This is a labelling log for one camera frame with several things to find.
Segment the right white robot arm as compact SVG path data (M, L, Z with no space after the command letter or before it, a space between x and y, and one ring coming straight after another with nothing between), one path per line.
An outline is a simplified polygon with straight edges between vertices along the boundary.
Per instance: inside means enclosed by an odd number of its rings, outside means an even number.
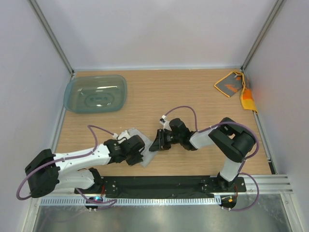
M157 130L149 151L169 150L173 144L180 144L188 151L196 151L215 144L226 157L223 168L217 175L217 186L222 191L229 191L234 187L245 161L259 150L254 132L228 117L201 131L189 130L179 118L171 121L161 119L161 124L163 128Z

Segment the grey panda towel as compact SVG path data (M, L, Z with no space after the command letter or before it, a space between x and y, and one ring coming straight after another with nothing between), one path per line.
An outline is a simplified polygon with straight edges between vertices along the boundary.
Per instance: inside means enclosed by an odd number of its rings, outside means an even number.
M157 154L157 151L152 152L150 151L150 147L153 144L153 141L151 141L146 135L144 135L141 131L139 131L136 128L131 128L128 130L129 135L138 135L145 143L145 149L142 151L142 162L140 163L142 167L147 167L148 164L152 161L154 156Z

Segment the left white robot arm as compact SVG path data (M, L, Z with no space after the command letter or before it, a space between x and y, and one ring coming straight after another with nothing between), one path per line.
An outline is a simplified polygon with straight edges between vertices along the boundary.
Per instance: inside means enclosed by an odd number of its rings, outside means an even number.
M61 178L78 170L98 165L121 163L134 165L142 161L145 142L139 135L120 140L109 139L94 148L71 153L42 150L25 168L32 198L43 197L61 184Z

